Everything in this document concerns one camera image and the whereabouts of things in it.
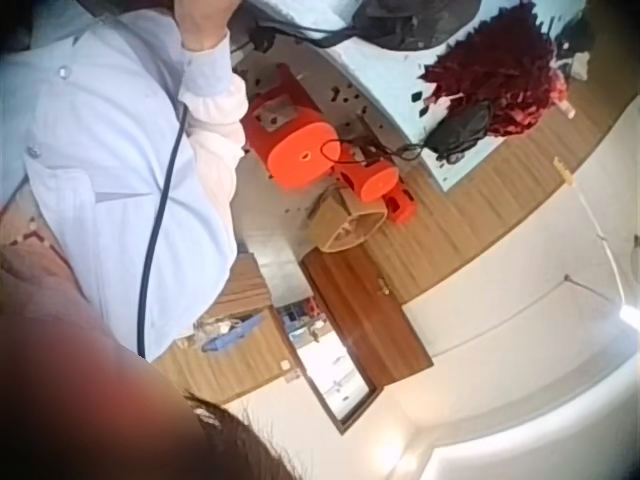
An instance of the hand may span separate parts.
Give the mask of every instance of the hand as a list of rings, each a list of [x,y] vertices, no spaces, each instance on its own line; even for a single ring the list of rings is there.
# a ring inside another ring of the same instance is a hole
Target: hand
[[[175,0],[176,22],[187,50],[216,47],[227,35],[227,24],[241,0]]]

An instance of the button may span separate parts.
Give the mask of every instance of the button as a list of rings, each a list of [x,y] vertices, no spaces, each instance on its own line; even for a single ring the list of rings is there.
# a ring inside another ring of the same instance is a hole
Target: button
[[[36,158],[40,158],[40,156],[42,155],[42,152],[40,152],[40,149],[35,145],[29,145],[27,147],[27,155],[29,155],[33,159],[36,159]]]
[[[69,78],[71,76],[71,67],[68,67],[66,65],[61,66],[58,69],[58,75],[60,76],[60,78],[62,78],[63,80],[66,80],[67,78]]]

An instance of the blue object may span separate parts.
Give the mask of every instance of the blue object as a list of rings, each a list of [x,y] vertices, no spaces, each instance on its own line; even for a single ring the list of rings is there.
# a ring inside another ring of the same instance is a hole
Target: blue object
[[[239,327],[229,330],[224,335],[209,340],[202,346],[203,352],[221,352],[233,347],[262,323],[262,314],[254,315]]]

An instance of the table surface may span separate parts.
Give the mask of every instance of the table surface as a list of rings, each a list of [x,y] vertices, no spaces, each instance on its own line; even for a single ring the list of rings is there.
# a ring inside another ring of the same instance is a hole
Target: table surface
[[[446,106],[439,104],[422,118],[419,111],[422,102],[412,103],[411,95],[423,91],[426,98],[433,85],[424,83],[418,76],[425,65],[433,64],[447,45],[463,38],[482,20],[494,16],[499,8],[509,7],[519,0],[483,0],[475,19],[456,33],[446,44],[420,52],[392,52],[383,50],[361,39],[352,38],[323,54],[348,76],[369,99],[382,110],[400,129],[407,141],[421,142],[446,115]],[[536,12],[546,30],[554,18],[552,34],[573,18],[586,0],[538,0]],[[353,12],[362,0],[251,0],[253,4],[281,20],[307,27],[334,30],[349,24]],[[422,155],[433,178],[447,191],[476,167],[502,139],[486,138],[467,153],[456,165],[438,162],[435,154],[425,151]]]

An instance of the cabinet door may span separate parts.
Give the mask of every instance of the cabinet door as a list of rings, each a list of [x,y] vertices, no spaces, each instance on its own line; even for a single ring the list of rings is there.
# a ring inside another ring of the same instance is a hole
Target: cabinet door
[[[433,365],[364,247],[313,250],[302,268],[341,340],[376,387]]]

